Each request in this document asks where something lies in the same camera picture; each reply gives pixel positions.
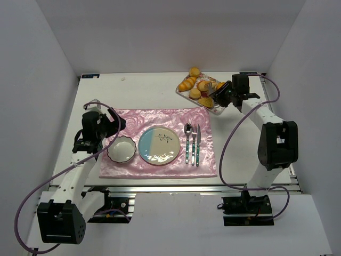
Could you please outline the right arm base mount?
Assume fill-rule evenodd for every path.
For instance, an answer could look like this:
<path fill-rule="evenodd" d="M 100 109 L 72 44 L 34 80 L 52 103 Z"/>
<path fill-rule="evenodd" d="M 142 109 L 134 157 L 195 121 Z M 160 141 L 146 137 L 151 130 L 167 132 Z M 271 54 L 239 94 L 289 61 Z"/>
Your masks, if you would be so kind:
<path fill-rule="evenodd" d="M 223 211 L 226 227 L 274 226 L 268 195 L 254 197 L 248 191 L 242 191 L 240 196 L 222 197 L 217 209 Z"/>

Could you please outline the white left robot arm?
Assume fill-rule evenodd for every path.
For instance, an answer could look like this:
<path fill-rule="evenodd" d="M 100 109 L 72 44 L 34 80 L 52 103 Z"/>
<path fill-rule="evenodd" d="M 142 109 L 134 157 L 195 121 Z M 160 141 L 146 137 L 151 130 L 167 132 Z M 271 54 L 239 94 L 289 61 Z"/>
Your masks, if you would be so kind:
<path fill-rule="evenodd" d="M 82 129 L 76 133 L 72 149 L 72 169 L 63 176 L 51 199 L 40 203 L 37 209 L 44 243 L 80 244 L 86 223 L 104 206 L 104 193 L 83 193 L 83 188 L 103 148 L 102 141 L 126 126 L 126 121 L 113 110 L 109 110 L 109 114 L 112 121 L 97 108 L 87 110 L 82 115 Z"/>

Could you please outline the orange striped ring bread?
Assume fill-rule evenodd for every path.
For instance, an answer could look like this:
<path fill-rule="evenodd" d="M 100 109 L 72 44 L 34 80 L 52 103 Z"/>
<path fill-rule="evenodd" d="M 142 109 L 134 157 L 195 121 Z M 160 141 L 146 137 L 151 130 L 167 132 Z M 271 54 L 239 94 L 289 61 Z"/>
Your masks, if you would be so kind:
<path fill-rule="evenodd" d="M 210 81 L 200 81 L 197 84 L 197 89 L 201 92 L 206 92 L 209 90 L 209 87 L 211 86 L 211 82 Z"/>

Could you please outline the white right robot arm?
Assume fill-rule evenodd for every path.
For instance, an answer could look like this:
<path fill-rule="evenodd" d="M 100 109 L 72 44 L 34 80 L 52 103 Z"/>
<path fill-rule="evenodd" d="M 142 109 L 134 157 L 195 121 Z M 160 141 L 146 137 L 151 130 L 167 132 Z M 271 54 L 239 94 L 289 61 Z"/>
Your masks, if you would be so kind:
<path fill-rule="evenodd" d="M 233 105 L 243 114 L 236 127 L 249 119 L 259 129 L 259 164 L 241 191 L 248 192 L 251 197 L 263 197 L 267 195 L 276 177 L 298 160 L 298 126 L 294 121 L 285 121 L 274 114 L 268 107 L 270 100 L 262 101 L 257 93 L 250 92 L 251 76 L 262 75 L 234 74 L 230 81 L 211 93 L 210 97 L 221 107 Z"/>

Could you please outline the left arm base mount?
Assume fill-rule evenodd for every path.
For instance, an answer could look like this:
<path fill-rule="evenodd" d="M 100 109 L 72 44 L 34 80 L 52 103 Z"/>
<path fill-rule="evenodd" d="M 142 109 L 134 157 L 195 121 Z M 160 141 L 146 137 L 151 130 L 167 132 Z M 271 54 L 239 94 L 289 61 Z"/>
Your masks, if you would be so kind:
<path fill-rule="evenodd" d="M 104 205 L 99 208 L 88 223 L 129 223 L 135 204 L 135 195 L 114 193 L 107 187 L 91 187 L 82 192 L 82 198 L 88 192 L 104 194 Z"/>

